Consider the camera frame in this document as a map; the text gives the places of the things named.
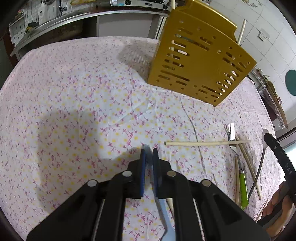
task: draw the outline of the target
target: green handle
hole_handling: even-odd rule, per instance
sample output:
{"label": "green handle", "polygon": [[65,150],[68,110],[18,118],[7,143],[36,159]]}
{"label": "green handle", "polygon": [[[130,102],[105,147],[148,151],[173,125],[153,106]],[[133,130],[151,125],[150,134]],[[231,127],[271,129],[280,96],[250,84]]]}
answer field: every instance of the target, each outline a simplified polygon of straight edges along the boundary
{"label": "green handle", "polygon": [[249,204],[246,178],[244,176],[244,173],[240,173],[239,175],[239,184],[240,184],[240,191],[241,191],[241,209],[244,210],[245,207],[248,206]]}

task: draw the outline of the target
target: stove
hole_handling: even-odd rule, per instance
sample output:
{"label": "stove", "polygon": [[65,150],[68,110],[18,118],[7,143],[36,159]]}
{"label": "stove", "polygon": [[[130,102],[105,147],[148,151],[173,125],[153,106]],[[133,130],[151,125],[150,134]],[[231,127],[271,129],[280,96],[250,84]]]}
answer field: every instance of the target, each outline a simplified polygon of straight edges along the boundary
{"label": "stove", "polygon": [[131,7],[149,7],[171,11],[171,7],[167,5],[168,0],[110,0],[113,7],[131,6]]}

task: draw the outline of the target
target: table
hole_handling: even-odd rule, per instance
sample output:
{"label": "table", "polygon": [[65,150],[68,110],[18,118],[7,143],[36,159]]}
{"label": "table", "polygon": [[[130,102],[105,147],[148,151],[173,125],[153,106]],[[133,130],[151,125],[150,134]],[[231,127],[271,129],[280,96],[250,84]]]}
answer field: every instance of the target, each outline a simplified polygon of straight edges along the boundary
{"label": "table", "polygon": [[[87,180],[111,179],[140,155],[142,144],[188,179],[209,179],[232,200],[229,146],[173,147],[164,141],[227,140],[234,122],[255,171],[264,128],[272,123],[252,81],[217,107],[146,84],[157,41],[133,37],[76,39],[27,53],[0,91],[0,206],[22,238]],[[247,170],[247,187],[252,178]],[[267,150],[245,210],[256,218],[277,189],[280,168]],[[144,198],[127,200],[123,240],[159,240],[164,232],[149,182]]]}

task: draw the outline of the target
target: electrical outlet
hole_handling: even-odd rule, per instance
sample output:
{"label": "electrical outlet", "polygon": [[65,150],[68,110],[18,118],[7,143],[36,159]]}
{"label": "electrical outlet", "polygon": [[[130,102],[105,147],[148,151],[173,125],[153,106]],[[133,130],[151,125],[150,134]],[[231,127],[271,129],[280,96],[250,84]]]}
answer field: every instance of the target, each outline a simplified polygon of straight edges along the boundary
{"label": "electrical outlet", "polygon": [[269,34],[264,30],[264,29],[261,29],[259,31],[259,35],[258,35],[258,38],[261,40],[261,41],[265,41],[266,39],[269,39]]}

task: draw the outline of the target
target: faucet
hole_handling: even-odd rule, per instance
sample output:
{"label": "faucet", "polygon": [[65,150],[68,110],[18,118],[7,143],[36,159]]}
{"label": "faucet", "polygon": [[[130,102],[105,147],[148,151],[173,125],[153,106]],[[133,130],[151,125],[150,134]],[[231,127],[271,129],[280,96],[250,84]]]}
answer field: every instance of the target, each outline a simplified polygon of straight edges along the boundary
{"label": "faucet", "polygon": [[62,0],[59,0],[59,16],[63,15],[64,11],[67,11],[68,3],[66,2],[66,7],[62,7]]}

